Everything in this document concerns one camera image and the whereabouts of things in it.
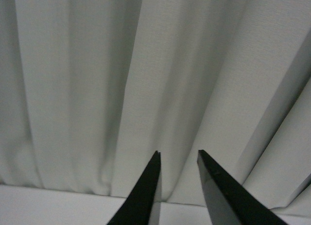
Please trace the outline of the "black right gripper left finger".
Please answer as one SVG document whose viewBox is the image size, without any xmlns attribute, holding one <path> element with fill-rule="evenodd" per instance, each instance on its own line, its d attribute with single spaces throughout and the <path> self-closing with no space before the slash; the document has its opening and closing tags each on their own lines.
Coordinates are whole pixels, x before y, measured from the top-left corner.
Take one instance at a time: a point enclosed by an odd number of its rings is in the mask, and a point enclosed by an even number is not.
<svg viewBox="0 0 311 225">
<path fill-rule="evenodd" d="M 109 225 L 158 225 L 161 208 L 161 153 L 155 151 Z"/>
</svg>

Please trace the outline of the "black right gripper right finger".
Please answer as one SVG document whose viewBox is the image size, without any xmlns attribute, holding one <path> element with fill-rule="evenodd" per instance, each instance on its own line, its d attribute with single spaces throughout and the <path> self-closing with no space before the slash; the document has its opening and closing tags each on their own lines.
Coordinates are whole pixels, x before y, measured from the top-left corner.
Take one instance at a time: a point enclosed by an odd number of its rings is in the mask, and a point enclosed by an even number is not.
<svg viewBox="0 0 311 225">
<path fill-rule="evenodd" d="M 205 203 L 213 225 L 285 225 L 255 199 L 205 150 L 197 164 Z"/>
</svg>

